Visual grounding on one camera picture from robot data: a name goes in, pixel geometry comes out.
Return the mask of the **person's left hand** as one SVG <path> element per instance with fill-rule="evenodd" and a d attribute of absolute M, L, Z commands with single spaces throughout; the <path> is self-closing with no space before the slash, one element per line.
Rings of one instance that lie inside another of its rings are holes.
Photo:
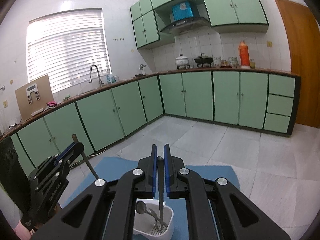
<path fill-rule="evenodd" d="M 13 231 L 21 240 L 30 240 L 35 233 L 34 230 L 28 230 L 20 220 L 18 221 L 17 226 L 13 228 Z"/>

